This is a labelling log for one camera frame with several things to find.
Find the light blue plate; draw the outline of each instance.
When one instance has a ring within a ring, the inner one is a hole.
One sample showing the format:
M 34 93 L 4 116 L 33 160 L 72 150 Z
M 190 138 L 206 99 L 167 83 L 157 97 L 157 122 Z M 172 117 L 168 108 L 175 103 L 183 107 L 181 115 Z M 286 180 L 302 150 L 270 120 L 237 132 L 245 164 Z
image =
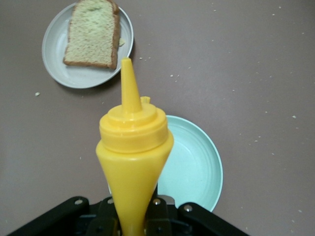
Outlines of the light blue plate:
M 192 122 L 167 116 L 174 146 L 158 180 L 157 192 L 175 199 L 175 206 L 194 202 L 213 211 L 222 190 L 219 153 L 208 135 Z

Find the bottle nozzle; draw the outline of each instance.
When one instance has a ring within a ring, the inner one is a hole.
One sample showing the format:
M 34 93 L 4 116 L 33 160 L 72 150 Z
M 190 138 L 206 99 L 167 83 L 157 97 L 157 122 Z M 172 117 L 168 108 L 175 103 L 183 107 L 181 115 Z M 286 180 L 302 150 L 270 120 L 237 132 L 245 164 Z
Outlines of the bottle nozzle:
M 142 110 L 138 86 L 130 58 L 122 59 L 122 107 L 124 114 L 132 114 Z

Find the table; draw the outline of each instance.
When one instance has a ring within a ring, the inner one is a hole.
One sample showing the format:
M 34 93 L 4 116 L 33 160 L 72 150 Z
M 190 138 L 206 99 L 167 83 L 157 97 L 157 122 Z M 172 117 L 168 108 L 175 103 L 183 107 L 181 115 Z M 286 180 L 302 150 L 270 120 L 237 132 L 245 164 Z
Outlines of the table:
M 72 196 L 109 195 L 95 147 L 99 119 L 120 103 L 120 75 L 66 88 L 41 56 L 49 23 L 73 2 L 0 1 L 0 235 Z M 140 94 L 219 150 L 213 212 L 253 236 L 315 235 L 314 2 L 117 4 L 133 24 Z

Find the white plate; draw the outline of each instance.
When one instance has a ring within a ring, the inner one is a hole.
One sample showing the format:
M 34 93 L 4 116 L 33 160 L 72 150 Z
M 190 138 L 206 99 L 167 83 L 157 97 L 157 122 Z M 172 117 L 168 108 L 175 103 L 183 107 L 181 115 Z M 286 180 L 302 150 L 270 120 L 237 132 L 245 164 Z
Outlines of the white plate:
M 167 116 L 174 146 L 158 180 L 157 193 L 175 200 L 175 206 L 194 202 L 212 211 L 223 184 L 223 168 L 216 146 L 192 122 Z
M 86 89 L 103 84 L 113 78 L 121 69 L 121 59 L 129 57 L 133 46 L 133 28 L 127 14 L 120 10 L 121 38 L 125 44 L 118 49 L 118 62 L 115 70 L 109 68 L 67 66 L 63 63 L 67 46 L 68 24 L 76 3 L 62 10 L 49 24 L 42 44 L 42 56 L 48 73 L 60 84 Z

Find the squeeze bottle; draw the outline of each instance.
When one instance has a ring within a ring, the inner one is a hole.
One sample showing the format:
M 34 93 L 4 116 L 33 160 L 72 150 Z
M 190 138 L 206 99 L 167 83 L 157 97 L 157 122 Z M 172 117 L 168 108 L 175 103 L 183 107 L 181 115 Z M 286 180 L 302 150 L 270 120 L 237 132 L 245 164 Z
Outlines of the squeeze bottle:
M 147 207 L 174 139 L 165 112 L 140 98 L 129 58 L 122 59 L 121 83 L 122 104 L 100 119 L 96 154 L 123 236 L 144 236 Z

